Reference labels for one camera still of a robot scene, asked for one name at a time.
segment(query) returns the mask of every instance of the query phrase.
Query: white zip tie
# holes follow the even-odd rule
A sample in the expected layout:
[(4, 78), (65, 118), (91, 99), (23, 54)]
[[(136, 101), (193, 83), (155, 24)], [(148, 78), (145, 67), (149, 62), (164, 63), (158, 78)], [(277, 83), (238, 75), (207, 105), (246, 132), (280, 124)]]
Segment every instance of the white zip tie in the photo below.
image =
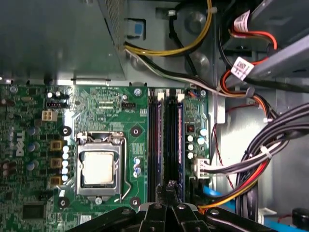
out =
[(263, 122), (264, 123), (268, 123), (268, 122), (272, 122), (273, 121), (273, 119), (272, 118), (263, 118)]
[(206, 13), (208, 12), (210, 12), (211, 14), (215, 14), (218, 12), (218, 8), (216, 6), (213, 6), (210, 9), (207, 9)]
[(267, 147), (261, 146), (261, 147), (260, 147), (260, 150), (261, 150), (261, 152), (265, 153), (265, 154), (268, 156), (269, 159), (272, 158), (272, 155), (270, 154), (270, 152), (269, 152), (269, 150), (268, 150)]

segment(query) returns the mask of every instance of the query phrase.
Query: ram slot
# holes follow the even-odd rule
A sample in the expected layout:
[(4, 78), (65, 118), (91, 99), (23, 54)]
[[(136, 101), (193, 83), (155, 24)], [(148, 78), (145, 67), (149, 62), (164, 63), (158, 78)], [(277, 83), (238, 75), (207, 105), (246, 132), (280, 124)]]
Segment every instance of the ram slot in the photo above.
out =
[(156, 99), (154, 93), (150, 90), (148, 98), (148, 159), (147, 159), (147, 201), (155, 200), (155, 118), (156, 118)]
[(184, 202), (184, 178), (185, 178), (185, 165), (184, 165), (184, 113), (183, 113), (183, 100), (184, 95), (179, 94), (177, 98), (177, 141), (178, 141), (178, 199)]
[(177, 103), (175, 96), (169, 96), (165, 105), (165, 182), (177, 180)]
[(157, 106), (156, 106), (156, 175), (155, 175), (155, 186), (163, 185), (163, 102), (164, 93), (158, 93)]

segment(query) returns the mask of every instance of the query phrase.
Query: white wire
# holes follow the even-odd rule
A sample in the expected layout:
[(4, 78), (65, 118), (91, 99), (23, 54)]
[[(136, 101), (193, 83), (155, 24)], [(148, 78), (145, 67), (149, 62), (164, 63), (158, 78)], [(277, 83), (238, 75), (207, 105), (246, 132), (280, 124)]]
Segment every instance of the white wire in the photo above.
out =
[[(279, 145), (281, 144), (281, 142), (278, 142), (278, 143), (275, 143), (274, 145), (272, 145), (270, 148), (268, 148), (268, 153), (271, 154), (271, 151), (273, 151), (276, 147), (278, 147)], [(261, 152), (260, 154), (250, 158), (250, 159), (246, 159), (245, 161), (243, 162), (239, 162), (239, 163), (236, 163), (236, 164), (244, 164), (244, 163), (251, 163), (252, 161), (256, 160), (256, 159), (259, 159), (261, 158), (262, 156), (267, 156), (265, 151), (264, 152)], [(205, 164), (203, 163), (203, 169), (205, 169), (206, 171), (207, 170), (210, 170), (210, 171), (218, 171), (220, 172), (220, 170), (223, 170), (223, 169), (226, 169), (226, 168), (230, 168), (231, 166), (234, 166), (235, 164), (232, 164), (232, 165), (229, 165), (229, 166), (213, 166), (213, 165), (208, 165), (208, 164)]]
[(160, 72), (159, 70), (154, 69), (153, 67), (151, 67), (149, 64), (147, 64), (147, 62), (145, 62), (143, 59), (141, 59), (138, 55), (132, 53), (131, 51), (126, 49), (126, 52), (128, 52), (131, 56), (133, 56), (135, 59), (137, 59), (138, 61), (141, 61), (150, 71), (152, 71), (154, 74), (164, 77), (164, 78), (168, 78), (168, 79), (172, 79), (172, 80), (176, 80), (176, 81), (181, 81), (181, 82), (188, 82), (191, 83), (193, 85), (196, 86), (200, 86), (203, 89), (208, 90), (209, 92), (212, 92), (214, 94), (217, 94), (219, 96), (223, 96), (223, 97), (227, 97), (227, 98), (238, 98), (239, 96), (232, 96), (232, 95), (227, 95), (224, 93), (221, 93), (215, 89), (212, 89), (206, 85), (204, 85), (203, 83), (196, 81), (196, 80), (191, 80), (191, 79), (187, 79), (187, 78), (182, 78), (182, 77), (176, 77), (176, 76), (170, 76), (170, 75), (166, 75), (162, 72)]

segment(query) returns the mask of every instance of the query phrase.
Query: motherboard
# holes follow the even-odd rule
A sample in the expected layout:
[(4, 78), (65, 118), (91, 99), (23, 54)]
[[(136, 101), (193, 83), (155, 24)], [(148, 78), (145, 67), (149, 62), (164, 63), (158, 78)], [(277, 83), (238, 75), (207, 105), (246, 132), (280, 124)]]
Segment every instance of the motherboard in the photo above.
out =
[(203, 90), (0, 86), (0, 231), (66, 231), (209, 179)]

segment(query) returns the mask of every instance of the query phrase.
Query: cpu socket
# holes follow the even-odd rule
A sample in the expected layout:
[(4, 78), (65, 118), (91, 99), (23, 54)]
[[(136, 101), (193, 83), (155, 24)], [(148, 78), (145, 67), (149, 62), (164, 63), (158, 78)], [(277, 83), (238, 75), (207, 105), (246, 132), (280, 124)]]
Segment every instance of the cpu socket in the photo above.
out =
[(122, 197), (126, 168), (126, 139), (121, 132), (93, 131), (76, 135), (76, 194), (107, 201)]

